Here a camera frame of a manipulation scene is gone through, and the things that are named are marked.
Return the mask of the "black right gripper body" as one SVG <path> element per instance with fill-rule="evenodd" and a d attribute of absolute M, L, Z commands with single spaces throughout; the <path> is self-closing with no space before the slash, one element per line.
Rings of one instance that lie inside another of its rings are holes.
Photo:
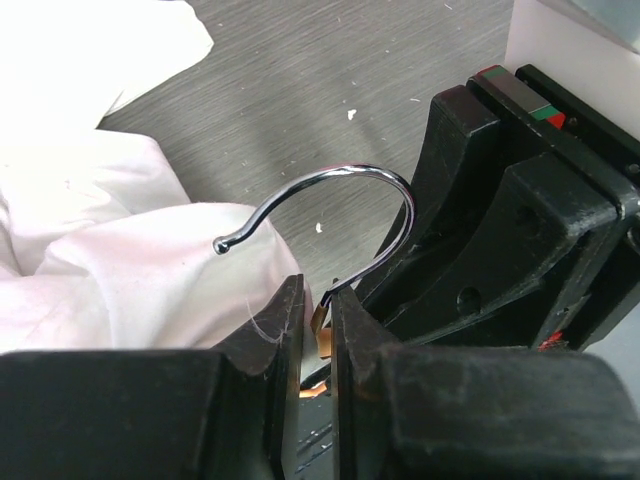
<path fill-rule="evenodd" d="M 527 192 L 551 194 L 565 244 L 540 277 L 551 298 L 532 344 L 584 350 L 639 302 L 639 143 L 532 65 L 467 82 L 500 120 L 500 154 Z"/>

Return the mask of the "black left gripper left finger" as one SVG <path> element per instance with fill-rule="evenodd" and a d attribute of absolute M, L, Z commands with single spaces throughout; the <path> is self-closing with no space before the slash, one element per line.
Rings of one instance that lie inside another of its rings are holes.
<path fill-rule="evenodd" d="M 5 479 L 290 479 L 305 283 L 207 350 L 1 358 Z"/>

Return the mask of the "white t shirt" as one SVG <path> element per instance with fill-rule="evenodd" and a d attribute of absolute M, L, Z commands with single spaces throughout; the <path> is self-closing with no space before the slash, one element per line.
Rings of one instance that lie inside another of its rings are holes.
<path fill-rule="evenodd" d="M 204 59 L 183 1 L 1 5 L 1 349 L 208 348 L 299 272 L 251 208 L 192 202 L 158 143 L 101 120 Z"/>

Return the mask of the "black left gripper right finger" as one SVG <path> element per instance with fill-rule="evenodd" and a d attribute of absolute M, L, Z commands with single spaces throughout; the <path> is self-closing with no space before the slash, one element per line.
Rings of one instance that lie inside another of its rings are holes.
<path fill-rule="evenodd" d="M 409 346 L 354 291 L 332 314 L 338 479 L 635 479 L 639 416 L 601 359 Z"/>

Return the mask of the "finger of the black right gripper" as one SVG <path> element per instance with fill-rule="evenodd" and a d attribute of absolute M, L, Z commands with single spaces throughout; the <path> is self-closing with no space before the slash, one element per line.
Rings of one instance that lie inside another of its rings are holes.
<path fill-rule="evenodd" d="M 490 154 L 491 193 L 468 241 L 426 289 L 400 305 L 369 305 L 398 338 L 418 344 L 533 345 L 551 295 L 545 266 L 565 244 L 549 192 L 535 197 Z"/>
<path fill-rule="evenodd" d="M 423 292 L 468 241 L 486 208 L 500 120 L 462 85 L 431 101 L 411 186 L 416 223 L 406 244 L 362 280 L 365 305 L 400 305 Z"/>

